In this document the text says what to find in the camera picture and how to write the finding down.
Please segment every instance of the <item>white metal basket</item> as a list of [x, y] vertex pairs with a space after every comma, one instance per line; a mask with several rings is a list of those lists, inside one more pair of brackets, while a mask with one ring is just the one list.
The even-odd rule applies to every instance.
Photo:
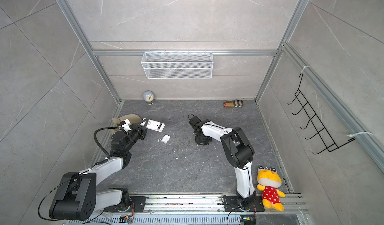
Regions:
[[144, 52], [141, 64], [148, 79], [212, 78], [212, 52]]

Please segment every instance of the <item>red polka dot dress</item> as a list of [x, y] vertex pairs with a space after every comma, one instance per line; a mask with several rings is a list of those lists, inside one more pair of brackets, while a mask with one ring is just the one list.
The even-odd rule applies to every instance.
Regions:
[[280, 203], [279, 195], [277, 195], [277, 189], [274, 187], [265, 186], [263, 190], [263, 199], [267, 199], [272, 204]]

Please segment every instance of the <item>zip tie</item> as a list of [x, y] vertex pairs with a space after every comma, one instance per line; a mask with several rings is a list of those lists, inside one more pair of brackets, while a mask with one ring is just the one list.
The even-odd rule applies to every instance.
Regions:
[[347, 136], [354, 137], [354, 136], [359, 135], [359, 134], [371, 134], [371, 135], [373, 135], [372, 132], [356, 132], [355, 134], [348, 134]]
[[301, 73], [303, 73], [304, 69], [306, 69], [307, 66], [303, 66], [303, 69], [301, 70]]

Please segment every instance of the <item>plush toy foot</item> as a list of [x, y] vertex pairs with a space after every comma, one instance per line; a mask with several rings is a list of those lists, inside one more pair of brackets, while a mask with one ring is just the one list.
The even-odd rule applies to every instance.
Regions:
[[276, 210], [278, 210], [279, 212], [283, 212], [284, 211], [284, 206], [281, 204], [281, 203], [275, 203], [275, 204], [272, 204], [272, 207]]
[[268, 208], [268, 209], [272, 207], [272, 203], [267, 199], [263, 199], [263, 205], [265, 208]]

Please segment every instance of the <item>plush toy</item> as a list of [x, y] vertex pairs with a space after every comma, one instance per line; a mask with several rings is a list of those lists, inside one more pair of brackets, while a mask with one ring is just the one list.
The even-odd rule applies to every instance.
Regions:
[[257, 174], [257, 189], [263, 191], [263, 204], [265, 208], [274, 208], [280, 212], [284, 211], [284, 206], [281, 204], [279, 196], [285, 197], [285, 194], [277, 188], [281, 186], [281, 178], [276, 173], [275, 168], [264, 168], [259, 166]]

